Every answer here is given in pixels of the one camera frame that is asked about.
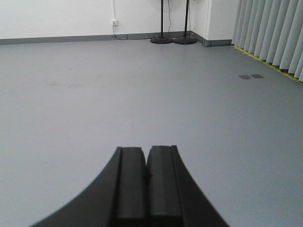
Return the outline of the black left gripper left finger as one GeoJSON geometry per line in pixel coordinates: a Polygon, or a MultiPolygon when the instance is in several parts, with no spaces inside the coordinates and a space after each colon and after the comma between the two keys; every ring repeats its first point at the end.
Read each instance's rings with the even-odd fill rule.
{"type": "Polygon", "coordinates": [[[146,218],[145,158],[118,147],[100,174],[72,201],[36,227],[136,227],[146,218]]]}

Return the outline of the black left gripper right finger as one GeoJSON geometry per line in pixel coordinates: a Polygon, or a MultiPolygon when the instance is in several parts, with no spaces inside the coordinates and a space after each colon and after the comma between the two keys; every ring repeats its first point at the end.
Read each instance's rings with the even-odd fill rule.
{"type": "Polygon", "coordinates": [[[228,226],[194,181],[177,146],[152,146],[147,171],[152,226],[228,226]]]}

